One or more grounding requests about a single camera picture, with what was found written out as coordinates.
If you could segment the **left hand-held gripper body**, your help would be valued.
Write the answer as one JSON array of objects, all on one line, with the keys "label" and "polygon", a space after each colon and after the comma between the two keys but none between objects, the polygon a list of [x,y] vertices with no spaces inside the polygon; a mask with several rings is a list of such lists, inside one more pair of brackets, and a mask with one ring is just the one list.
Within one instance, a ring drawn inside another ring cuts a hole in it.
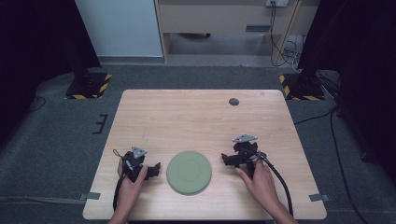
[{"label": "left hand-held gripper body", "polygon": [[132,146],[122,157],[122,172],[134,183],[139,176],[140,170],[143,167],[143,162],[147,151],[145,149]]}]

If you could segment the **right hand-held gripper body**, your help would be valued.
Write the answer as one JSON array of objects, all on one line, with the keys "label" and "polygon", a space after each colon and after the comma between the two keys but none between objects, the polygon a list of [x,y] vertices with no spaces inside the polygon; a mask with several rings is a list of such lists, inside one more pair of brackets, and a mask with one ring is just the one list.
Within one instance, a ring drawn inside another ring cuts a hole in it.
[{"label": "right hand-held gripper body", "polygon": [[267,156],[265,153],[258,150],[256,140],[256,136],[249,134],[242,134],[233,140],[233,150],[236,157],[233,161],[234,167],[239,167],[241,164],[245,164],[249,170],[254,170],[254,160],[259,159],[266,161]]}]

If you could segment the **person's left hand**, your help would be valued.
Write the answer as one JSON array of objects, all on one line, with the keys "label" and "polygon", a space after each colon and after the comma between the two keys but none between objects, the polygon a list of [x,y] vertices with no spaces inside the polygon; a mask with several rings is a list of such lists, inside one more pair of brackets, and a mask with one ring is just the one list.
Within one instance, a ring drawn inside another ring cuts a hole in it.
[{"label": "person's left hand", "polygon": [[128,177],[122,180],[116,209],[118,213],[127,217],[131,214],[140,195],[147,172],[148,167],[144,165],[135,182],[132,182]]}]

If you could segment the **person's right hand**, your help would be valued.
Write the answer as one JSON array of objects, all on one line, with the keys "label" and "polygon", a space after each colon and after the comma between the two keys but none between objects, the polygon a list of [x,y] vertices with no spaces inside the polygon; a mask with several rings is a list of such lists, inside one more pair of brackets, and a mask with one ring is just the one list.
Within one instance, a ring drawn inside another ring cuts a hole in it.
[{"label": "person's right hand", "polygon": [[262,161],[256,161],[252,178],[249,178],[246,172],[240,168],[236,168],[235,171],[245,183],[251,196],[266,211],[270,211],[281,205],[271,171]]}]

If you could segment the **grey tape strip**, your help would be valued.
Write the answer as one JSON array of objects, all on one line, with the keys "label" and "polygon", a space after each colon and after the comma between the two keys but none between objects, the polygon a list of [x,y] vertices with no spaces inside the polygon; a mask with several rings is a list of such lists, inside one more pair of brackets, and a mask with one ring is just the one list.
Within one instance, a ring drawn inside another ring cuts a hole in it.
[{"label": "grey tape strip", "polygon": [[320,194],[320,193],[309,195],[309,199],[311,202],[317,202],[317,201],[328,202],[331,200],[328,194]]},{"label": "grey tape strip", "polygon": [[101,193],[98,192],[88,192],[88,193],[81,193],[79,199],[81,201],[86,201],[88,199],[91,200],[99,200]]}]

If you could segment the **black stand base striped tape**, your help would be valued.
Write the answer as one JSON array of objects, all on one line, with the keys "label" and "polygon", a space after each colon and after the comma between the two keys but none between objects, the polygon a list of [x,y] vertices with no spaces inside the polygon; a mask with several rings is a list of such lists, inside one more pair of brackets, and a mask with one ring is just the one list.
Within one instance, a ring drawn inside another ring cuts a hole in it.
[{"label": "black stand base striped tape", "polygon": [[316,76],[288,73],[279,76],[287,100],[319,101],[324,99],[321,83]]},{"label": "black stand base striped tape", "polygon": [[111,79],[108,73],[89,73],[85,80],[74,78],[65,93],[66,99],[101,98]]}]

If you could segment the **white cabinet panel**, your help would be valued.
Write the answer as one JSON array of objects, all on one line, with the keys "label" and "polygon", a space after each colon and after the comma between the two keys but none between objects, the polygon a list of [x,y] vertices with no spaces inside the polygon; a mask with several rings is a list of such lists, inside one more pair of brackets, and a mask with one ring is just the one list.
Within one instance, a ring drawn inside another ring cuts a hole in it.
[{"label": "white cabinet panel", "polygon": [[101,57],[162,57],[154,0],[76,0]]}]

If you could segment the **light wooden desk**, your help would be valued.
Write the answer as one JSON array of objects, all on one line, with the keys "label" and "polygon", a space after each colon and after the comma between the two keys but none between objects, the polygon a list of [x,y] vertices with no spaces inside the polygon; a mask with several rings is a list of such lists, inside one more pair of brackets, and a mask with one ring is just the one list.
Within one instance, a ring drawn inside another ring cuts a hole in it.
[{"label": "light wooden desk", "polygon": [[270,25],[263,33],[278,63],[291,35],[307,35],[321,0],[289,0],[267,7],[266,0],[154,0],[163,55],[172,34],[242,34],[248,24]]}]

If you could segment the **black curtain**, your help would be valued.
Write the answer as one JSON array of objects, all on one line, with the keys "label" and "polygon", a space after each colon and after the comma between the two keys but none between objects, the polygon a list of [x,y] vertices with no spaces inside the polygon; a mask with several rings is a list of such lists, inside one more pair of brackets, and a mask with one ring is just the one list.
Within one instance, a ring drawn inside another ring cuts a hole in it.
[{"label": "black curtain", "polygon": [[320,0],[299,67],[340,75],[346,120],[396,185],[396,0]]}]

